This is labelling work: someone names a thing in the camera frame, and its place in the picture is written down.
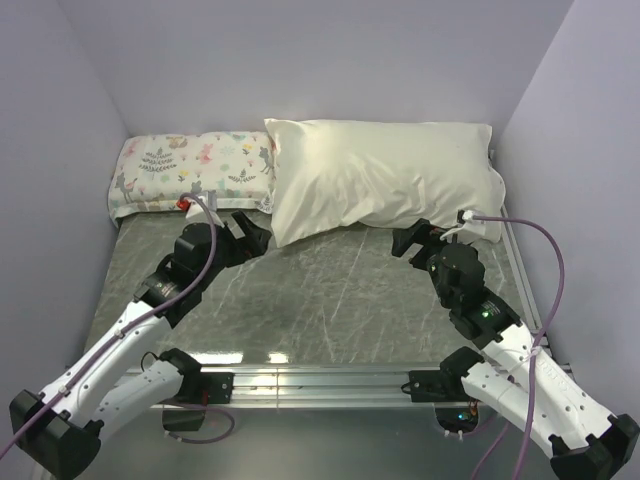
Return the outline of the cream satin pillowcase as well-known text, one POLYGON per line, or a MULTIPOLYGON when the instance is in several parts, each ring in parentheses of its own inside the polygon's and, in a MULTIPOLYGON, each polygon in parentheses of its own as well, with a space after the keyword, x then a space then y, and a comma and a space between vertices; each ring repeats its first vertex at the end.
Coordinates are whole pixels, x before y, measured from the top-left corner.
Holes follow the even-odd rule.
POLYGON ((447 228, 461 210, 500 214, 506 187, 483 123, 267 118, 273 142, 271 229, 277 246, 362 223, 447 228))

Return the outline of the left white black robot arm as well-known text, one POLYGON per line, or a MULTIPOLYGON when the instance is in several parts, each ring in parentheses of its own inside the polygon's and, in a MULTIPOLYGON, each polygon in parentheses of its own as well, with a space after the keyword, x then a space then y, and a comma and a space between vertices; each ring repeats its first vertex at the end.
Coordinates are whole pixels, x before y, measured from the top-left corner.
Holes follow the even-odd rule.
POLYGON ((135 378, 121 378, 199 305, 217 275, 266 253, 270 232, 243 212, 232 218, 241 237, 226 223, 188 224, 81 359, 39 392, 24 390, 11 401, 16 445, 55 478, 77 478, 104 441, 152 405, 185 402, 200 408, 209 399, 201 364, 177 348, 158 355, 135 378))

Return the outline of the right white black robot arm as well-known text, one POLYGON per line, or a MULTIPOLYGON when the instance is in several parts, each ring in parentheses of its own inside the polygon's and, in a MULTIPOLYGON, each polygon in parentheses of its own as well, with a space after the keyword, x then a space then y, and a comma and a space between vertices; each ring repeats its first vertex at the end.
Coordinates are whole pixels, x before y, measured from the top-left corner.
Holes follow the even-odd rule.
POLYGON ((522 431, 518 456, 536 444, 559 479, 611 479, 631 459, 639 425, 590 397, 544 350, 542 336, 486 286, 472 243, 490 221, 467 210, 453 228, 420 219, 393 232, 393 256, 419 247, 411 265, 429 274, 451 323, 470 343, 441 363, 437 398, 488 405, 522 431))

